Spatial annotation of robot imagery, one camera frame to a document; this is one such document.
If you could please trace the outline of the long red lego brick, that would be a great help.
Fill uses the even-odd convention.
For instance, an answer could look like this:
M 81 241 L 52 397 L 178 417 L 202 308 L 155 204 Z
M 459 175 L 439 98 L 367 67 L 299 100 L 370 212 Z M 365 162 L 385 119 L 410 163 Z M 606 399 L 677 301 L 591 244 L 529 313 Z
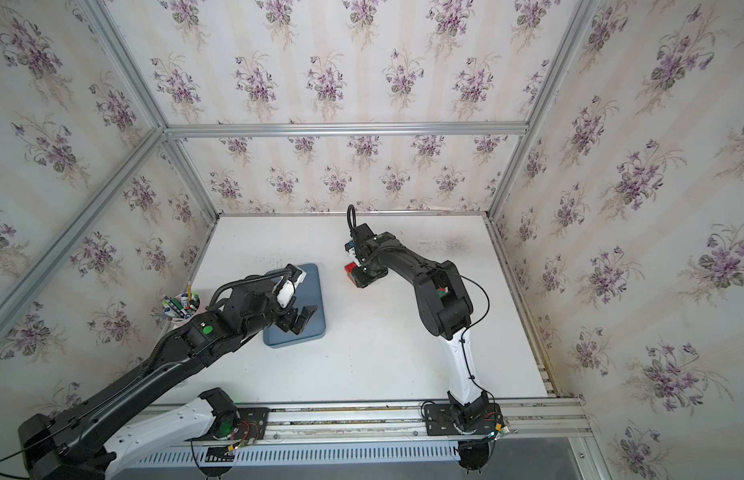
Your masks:
M 353 271 L 357 268 L 354 262 L 347 264 L 344 269 L 349 279 L 354 280 Z

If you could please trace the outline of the blue-grey plastic tray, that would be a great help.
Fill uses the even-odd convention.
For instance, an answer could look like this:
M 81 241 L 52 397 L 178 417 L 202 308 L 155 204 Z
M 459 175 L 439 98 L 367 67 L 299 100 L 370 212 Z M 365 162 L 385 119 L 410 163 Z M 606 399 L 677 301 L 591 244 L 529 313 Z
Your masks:
M 283 331 L 272 325 L 263 331 L 263 342 L 270 348 L 283 348 L 323 338 L 326 334 L 326 316 L 324 311 L 322 285 L 318 265 L 307 263 L 299 265 L 307 273 L 306 279 L 297 288 L 294 307 L 300 314 L 304 308 L 316 307 L 316 311 L 305 323 L 303 330 L 296 334 Z

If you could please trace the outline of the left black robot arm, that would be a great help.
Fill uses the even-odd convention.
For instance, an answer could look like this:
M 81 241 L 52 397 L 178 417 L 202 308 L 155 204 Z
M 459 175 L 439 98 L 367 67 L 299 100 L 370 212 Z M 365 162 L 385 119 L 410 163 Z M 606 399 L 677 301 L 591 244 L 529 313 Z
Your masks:
M 229 437 L 239 412 L 221 388 L 136 422 L 145 408 L 188 378 L 276 325 L 299 334 L 316 312 L 297 309 L 306 272 L 295 265 L 219 287 L 208 308 L 168 332 L 141 364 L 103 390 L 54 417 L 37 414 L 19 428 L 31 479 L 111 479 L 183 440 Z

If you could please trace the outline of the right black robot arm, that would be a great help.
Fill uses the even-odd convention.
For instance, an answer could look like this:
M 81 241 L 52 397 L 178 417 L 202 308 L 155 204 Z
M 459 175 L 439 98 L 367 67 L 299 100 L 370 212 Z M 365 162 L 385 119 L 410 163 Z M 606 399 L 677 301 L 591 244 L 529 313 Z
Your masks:
M 449 412 L 462 432 L 473 431 L 486 415 L 494 413 L 491 396 L 476 376 L 470 332 L 473 302 L 469 281 L 450 261 L 427 259 L 405 247 L 389 232 L 374 233 L 366 224 L 349 224 L 345 250 L 352 258 L 348 277 L 358 288 L 394 272 L 413 288 L 418 313 L 426 330 L 440 339 L 449 359 Z

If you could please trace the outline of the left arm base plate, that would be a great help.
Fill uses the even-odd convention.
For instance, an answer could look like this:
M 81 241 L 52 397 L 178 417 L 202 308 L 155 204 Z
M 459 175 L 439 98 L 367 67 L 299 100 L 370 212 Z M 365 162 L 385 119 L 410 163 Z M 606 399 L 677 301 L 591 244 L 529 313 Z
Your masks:
M 233 442 L 251 445 L 263 440 L 268 425 L 270 409 L 266 407 L 239 408 L 237 414 L 226 413 L 216 419 L 210 430 L 194 441 Z

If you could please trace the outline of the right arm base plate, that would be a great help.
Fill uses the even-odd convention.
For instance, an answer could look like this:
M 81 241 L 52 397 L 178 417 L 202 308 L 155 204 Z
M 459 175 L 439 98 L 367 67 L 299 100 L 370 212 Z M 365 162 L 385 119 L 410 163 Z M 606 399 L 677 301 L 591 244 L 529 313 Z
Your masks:
M 497 436 L 508 432 L 499 405 L 481 399 L 468 406 L 425 401 L 421 404 L 420 415 L 430 437 Z

